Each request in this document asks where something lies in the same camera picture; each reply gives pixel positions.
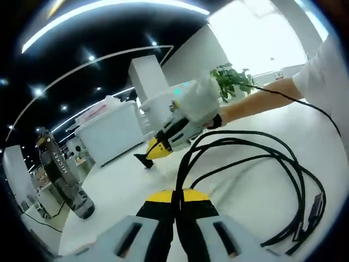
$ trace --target yellow stripe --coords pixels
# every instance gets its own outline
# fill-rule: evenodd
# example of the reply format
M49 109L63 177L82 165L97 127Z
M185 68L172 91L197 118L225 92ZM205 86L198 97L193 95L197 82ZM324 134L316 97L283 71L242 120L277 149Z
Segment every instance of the yellow stripe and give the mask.
M173 190L164 190L157 192L147 198L149 202L171 203Z
M192 201L202 201L202 200L209 200L209 197L207 194L196 191L194 189L184 189L184 201L185 202L192 202Z

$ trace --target ceiling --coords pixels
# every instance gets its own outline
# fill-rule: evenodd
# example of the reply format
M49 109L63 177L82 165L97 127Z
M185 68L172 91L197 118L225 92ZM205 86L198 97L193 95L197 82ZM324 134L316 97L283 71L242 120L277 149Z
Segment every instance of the ceiling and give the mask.
M101 57L136 47L173 45L174 53L195 32L206 24L206 16L192 10L160 4L122 4L99 8L67 20L39 38L24 53L22 45L48 22L92 0L66 0L47 19L52 1L11 1L13 5L0 21L8 25L5 49L2 50L0 79L0 148L21 145L24 156L30 156L27 166L38 161L35 129L52 129L83 108L115 94L126 86L132 58L156 55L161 61L168 49L132 52L89 65L54 85L40 96L22 115L12 130L8 143L4 141L19 113L35 96L36 88L45 87L66 72L88 62L89 56ZM217 11L229 0L183 1L210 11ZM135 99L133 91L122 99ZM62 105L68 109L61 111ZM55 133L59 141L67 134L67 123Z

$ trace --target white sleeve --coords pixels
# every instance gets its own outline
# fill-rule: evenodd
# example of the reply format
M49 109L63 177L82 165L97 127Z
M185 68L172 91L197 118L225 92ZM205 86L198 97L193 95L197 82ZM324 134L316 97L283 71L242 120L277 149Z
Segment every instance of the white sleeve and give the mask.
M316 56L310 60L292 80L303 97L310 103L326 109L327 85L324 77L324 64L331 53L330 39L320 46Z

